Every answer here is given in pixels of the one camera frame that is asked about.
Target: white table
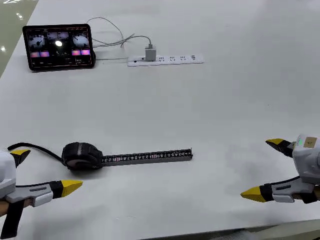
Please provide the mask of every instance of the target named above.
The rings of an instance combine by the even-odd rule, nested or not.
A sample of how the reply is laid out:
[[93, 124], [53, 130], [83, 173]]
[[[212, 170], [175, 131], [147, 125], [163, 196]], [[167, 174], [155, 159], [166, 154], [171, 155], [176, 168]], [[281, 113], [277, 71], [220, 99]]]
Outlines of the white table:
[[[21, 38], [0, 79], [0, 145], [30, 142], [61, 153], [79, 141], [104, 154], [192, 147], [193, 160], [72, 174], [36, 150], [18, 184], [82, 179], [64, 199], [26, 208], [17, 239], [142, 239], [320, 217], [318, 203], [258, 203], [250, 187], [295, 177], [269, 138], [320, 136], [320, 5], [292, 0], [40, 0], [29, 25], [96, 16], [158, 55], [204, 55], [204, 64], [31, 73]], [[99, 33], [103, 28], [112, 32]], [[117, 33], [103, 21], [92, 34]], [[146, 42], [99, 49], [141, 55]]]

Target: sticker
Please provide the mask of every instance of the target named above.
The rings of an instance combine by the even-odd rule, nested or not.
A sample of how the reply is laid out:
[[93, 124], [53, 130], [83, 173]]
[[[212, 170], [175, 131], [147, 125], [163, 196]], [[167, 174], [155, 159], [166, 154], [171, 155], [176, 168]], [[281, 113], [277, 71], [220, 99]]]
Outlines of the sticker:
[[316, 141], [317, 141], [317, 138], [316, 138], [316, 137], [308, 136], [308, 137], [305, 139], [305, 142], [304, 142], [303, 147], [304, 147], [304, 148], [313, 149], [313, 148], [315, 147], [315, 145], [316, 145]]

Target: power strip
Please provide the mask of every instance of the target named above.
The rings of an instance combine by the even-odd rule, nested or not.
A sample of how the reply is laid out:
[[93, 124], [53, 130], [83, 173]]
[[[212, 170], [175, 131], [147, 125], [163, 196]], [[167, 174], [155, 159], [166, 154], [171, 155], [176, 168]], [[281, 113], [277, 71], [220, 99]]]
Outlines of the power strip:
[[171, 65], [171, 64], [202, 64], [204, 57], [199, 55], [178, 55], [178, 56], [156, 56], [155, 61], [145, 61], [145, 56], [128, 57], [128, 67], [137, 66], [156, 66], [156, 65]]

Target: tablet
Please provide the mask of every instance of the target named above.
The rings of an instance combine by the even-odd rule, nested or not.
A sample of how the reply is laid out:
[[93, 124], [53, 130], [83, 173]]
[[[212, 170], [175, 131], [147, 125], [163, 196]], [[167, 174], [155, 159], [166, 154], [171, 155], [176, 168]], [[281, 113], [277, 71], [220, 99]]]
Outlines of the tablet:
[[95, 65], [88, 24], [24, 26], [22, 31], [31, 70], [92, 68]]

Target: power adapter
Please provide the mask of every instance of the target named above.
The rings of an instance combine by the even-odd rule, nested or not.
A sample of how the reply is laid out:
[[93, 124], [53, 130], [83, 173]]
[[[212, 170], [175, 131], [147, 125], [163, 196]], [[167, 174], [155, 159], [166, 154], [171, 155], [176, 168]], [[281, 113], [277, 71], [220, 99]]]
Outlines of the power adapter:
[[146, 62], [154, 62], [157, 58], [156, 47], [151, 43], [145, 48], [145, 61]]

